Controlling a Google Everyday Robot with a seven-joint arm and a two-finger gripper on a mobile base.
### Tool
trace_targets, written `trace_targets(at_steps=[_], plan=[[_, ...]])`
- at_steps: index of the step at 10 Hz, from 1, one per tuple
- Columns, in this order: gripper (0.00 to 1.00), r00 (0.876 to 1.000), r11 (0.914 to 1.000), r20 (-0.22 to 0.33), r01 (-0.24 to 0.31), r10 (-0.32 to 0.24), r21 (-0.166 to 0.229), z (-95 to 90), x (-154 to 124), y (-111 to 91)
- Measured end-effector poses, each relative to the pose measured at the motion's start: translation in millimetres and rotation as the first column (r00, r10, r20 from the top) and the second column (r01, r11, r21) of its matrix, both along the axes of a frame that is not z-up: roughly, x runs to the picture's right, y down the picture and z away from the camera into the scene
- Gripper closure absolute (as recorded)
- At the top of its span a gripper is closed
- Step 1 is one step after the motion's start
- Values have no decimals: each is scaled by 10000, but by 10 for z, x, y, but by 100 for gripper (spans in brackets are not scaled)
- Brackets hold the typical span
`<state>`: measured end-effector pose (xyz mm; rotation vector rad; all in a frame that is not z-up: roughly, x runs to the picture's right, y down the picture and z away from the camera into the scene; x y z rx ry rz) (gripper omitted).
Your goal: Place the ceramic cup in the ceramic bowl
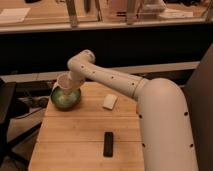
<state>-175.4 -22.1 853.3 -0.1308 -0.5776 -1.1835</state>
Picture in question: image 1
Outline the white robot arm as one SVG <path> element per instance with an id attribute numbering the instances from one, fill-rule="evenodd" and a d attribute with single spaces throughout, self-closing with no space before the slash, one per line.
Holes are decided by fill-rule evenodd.
<path id="1" fill-rule="evenodd" d="M 99 67 L 89 50 L 67 66 L 76 86 L 89 78 L 137 102 L 145 171 L 199 171 L 186 98 L 177 84 Z"/>

